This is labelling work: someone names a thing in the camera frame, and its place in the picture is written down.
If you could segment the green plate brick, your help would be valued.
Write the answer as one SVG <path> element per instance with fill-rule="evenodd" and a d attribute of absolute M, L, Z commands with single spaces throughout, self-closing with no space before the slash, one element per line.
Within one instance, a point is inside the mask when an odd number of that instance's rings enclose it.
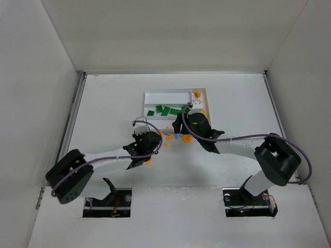
<path fill-rule="evenodd" d="M 172 109 L 170 109 L 170 112 L 169 112 L 171 115 L 178 115 L 178 114 L 180 114 L 180 113 L 182 113 L 182 110 L 178 110 L 178 109 L 174 109 L 174 108 L 172 108 Z"/>

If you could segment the small yellow square brick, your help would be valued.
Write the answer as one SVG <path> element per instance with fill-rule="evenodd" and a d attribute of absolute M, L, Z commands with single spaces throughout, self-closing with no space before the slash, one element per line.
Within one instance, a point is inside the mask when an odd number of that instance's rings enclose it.
<path fill-rule="evenodd" d="M 199 90 L 196 90 L 196 91 L 194 92 L 194 96 L 195 96 L 196 98 L 200 98 L 200 97 L 201 97 L 201 92 L 200 92 Z"/>

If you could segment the green two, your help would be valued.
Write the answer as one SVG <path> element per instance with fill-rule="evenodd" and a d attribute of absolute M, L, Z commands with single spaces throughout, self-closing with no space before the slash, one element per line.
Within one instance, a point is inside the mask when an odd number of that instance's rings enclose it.
<path fill-rule="evenodd" d="M 162 112 L 161 112 L 161 116 L 168 116 L 169 113 L 170 113 L 170 110 L 171 110 L 171 109 L 170 109 L 169 107 L 165 106 L 165 107 L 163 108 Z"/>

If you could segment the green small square brick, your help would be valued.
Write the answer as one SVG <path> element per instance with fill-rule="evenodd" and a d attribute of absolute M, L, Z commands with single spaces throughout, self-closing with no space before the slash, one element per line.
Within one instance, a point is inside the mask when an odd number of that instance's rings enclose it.
<path fill-rule="evenodd" d="M 162 113 L 163 112 L 162 106 L 161 105 L 156 106 L 156 111 L 157 113 Z"/>

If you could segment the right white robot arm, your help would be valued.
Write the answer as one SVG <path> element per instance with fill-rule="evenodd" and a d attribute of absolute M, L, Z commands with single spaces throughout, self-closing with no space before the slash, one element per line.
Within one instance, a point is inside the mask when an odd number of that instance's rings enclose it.
<path fill-rule="evenodd" d="M 208 152 L 233 154 L 257 161 L 260 170 L 239 188 L 242 198 L 257 198 L 269 188 L 285 186 L 301 164 L 300 156 L 277 134 L 236 139 L 221 138 L 224 131 L 213 129 L 201 113 L 177 115 L 172 123 L 176 134 L 190 134 Z"/>

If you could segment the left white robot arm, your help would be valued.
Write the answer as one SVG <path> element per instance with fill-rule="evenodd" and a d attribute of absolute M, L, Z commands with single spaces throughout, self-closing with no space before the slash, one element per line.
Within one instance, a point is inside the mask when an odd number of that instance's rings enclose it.
<path fill-rule="evenodd" d="M 51 196 L 60 204 L 70 203 L 82 194 L 93 173 L 141 166 L 158 153 L 162 144 L 162 136 L 153 131 L 133 137 L 133 143 L 115 151 L 93 154 L 83 154 L 78 149 L 69 151 L 46 173 Z"/>

